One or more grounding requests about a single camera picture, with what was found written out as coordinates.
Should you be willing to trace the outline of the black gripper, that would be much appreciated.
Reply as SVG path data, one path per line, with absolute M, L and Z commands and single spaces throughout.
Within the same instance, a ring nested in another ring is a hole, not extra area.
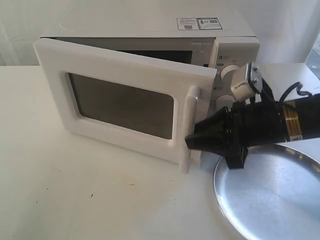
M 248 148 L 286 142 L 288 133 L 277 102 L 233 104 L 198 122 L 185 137 L 190 150 L 224 156 L 229 169 L 242 169 Z

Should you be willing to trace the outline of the dark robot arm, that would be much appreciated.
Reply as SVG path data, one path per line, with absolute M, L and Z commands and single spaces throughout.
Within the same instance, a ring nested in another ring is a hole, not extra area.
M 194 126 L 190 150 L 224 157 L 229 169 L 244 168 L 250 147 L 319 138 L 320 96 L 285 102 L 235 102 Z

